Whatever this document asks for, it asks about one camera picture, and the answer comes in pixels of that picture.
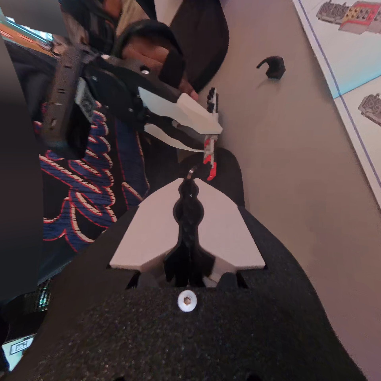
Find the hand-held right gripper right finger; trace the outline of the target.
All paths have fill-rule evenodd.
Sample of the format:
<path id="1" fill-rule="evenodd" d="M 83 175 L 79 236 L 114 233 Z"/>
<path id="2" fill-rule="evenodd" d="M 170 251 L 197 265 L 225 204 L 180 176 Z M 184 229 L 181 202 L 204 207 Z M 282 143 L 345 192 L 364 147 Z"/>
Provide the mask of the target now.
<path id="1" fill-rule="evenodd" d="M 264 269 L 265 261 L 238 205 L 201 179 L 192 180 L 192 185 L 202 207 L 197 226 L 201 279 L 219 282 L 225 273 Z"/>

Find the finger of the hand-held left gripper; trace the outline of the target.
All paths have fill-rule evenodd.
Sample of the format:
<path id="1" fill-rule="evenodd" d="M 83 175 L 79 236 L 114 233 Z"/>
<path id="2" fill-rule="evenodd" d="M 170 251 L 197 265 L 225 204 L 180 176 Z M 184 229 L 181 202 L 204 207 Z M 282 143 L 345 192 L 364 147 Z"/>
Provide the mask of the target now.
<path id="1" fill-rule="evenodd" d="M 208 140 L 205 139 L 206 135 L 200 134 L 191 127 L 166 125 L 160 128 L 155 124 L 148 123 L 144 126 L 144 131 L 179 150 L 208 153 Z"/>
<path id="2" fill-rule="evenodd" d="M 171 102 L 142 87 L 138 87 L 140 99 L 148 110 L 160 117 L 168 117 L 180 125 L 190 127 L 201 135 L 220 135 L 222 127 L 218 121 L 217 91 L 212 87 L 208 94 L 207 105 L 212 111 L 203 108 L 185 93 L 181 93 L 176 102 Z"/>

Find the person's left hand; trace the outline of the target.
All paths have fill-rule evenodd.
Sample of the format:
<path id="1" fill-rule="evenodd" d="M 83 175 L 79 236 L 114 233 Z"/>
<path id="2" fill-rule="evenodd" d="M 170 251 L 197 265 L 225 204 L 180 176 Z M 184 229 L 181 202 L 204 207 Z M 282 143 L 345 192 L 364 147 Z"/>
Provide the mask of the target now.
<path id="1" fill-rule="evenodd" d="M 170 40 L 160 36 L 134 36 L 124 46 L 121 56 L 123 60 L 134 59 L 140 61 L 160 77 L 163 67 L 165 74 L 177 74 L 183 69 L 183 75 L 177 88 L 189 95 L 193 100 L 198 101 L 198 93 L 188 81 L 186 74 L 186 61 L 182 55 L 168 60 L 168 56 L 177 51 Z"/>

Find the lego instruction booklet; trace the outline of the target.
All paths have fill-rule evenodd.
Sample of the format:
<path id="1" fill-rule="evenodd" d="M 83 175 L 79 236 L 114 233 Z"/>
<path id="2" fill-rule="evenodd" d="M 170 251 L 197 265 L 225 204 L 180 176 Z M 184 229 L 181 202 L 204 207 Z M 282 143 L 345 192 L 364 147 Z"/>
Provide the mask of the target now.
<path id="1" fill-rule="evenodd" d="M 293 4 L 380 206 L 381 1 Z"/>

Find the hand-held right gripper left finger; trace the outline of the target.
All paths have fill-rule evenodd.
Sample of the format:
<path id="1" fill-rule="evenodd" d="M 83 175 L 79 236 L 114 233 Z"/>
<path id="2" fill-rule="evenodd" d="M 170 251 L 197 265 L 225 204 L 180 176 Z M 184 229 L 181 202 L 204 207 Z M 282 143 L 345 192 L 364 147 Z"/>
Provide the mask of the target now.
<path id="1" fill-rule="evenodd" d="M 174 208 L 183 182 L 178 178 L 140 203 L 109 263 L 112 269 L 149 273 L 158 283 L 166 283 L 164 258 L 179 241 Z"/>

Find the lego car build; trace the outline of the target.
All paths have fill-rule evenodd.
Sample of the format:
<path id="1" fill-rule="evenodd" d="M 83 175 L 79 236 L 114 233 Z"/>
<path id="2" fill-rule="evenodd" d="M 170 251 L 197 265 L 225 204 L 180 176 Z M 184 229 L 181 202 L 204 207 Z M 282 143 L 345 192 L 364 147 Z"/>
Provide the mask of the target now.
<path id="1" fill-rule="evenodd" d="M 207 111 L 211 114 L 211 117 L 219 130 L 217 132 L 209 132 L 203 134 L 203 165 L 208 172 L 207 182 L 213 180 L 216 176 L 217 163 L 215 159 L 215 145 L 219 135 L 222 132 L 222 127 L 219 124 L 219 94 L 215 87 L 211 87 L 207 95 Z"/>

